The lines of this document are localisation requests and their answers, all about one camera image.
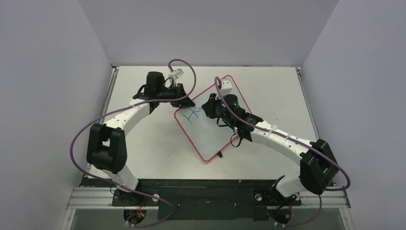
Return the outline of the pink-framed whiteboard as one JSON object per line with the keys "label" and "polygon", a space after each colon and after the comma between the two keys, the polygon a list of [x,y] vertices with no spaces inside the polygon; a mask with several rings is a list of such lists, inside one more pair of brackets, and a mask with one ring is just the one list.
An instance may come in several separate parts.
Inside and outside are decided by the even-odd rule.
{"label": "pink-framed whiteboard", "polygon": [[195,107],[182,108],[174,112],[176,122],[204,162],[209,162],[234,139],[232,129],[219,127],[216,119],[208,118],[202,109],[202,105],[208,101],[212,93],[216,93],[214,85],[192,98]]}

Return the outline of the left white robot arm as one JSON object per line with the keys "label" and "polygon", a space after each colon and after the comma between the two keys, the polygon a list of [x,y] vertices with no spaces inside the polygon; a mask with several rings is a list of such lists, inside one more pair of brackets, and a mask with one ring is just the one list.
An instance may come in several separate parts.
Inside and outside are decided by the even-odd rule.
{"label": "left white robot arm", "polygon": [[166,86],[167,79],[161,72],[149,72],[146,83],[133,96],[127,110],[103,124],[93,124],[90,127],[87,162],[117,183],[117,188],[125,191],[124,200],[131,206],[142,202],[143,193],[140,191],[139,180],[126,164],[126,135],[160,103],[170,103],[175,108],[195,106],[187,96],[183,84],[177,82],[182,74],[181,69],[173,70],[168,76],[170,85]]}

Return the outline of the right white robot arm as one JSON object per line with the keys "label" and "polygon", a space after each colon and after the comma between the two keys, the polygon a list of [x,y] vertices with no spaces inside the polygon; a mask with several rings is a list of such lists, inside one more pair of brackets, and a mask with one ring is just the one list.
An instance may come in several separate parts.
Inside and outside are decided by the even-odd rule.
{"label": "right white robot arm", "polygon": [[331,148],[322,139],[316,142],[292,136],[240,107],[234,94],[219,99],[215,93],[202,105],[206,116],[231,128],[240,138],[267,146],[299,166],[291,175],[281,176],[270,191],[271,201],[283,204],[292,195],[309,191],[321,195],[338,173]]}

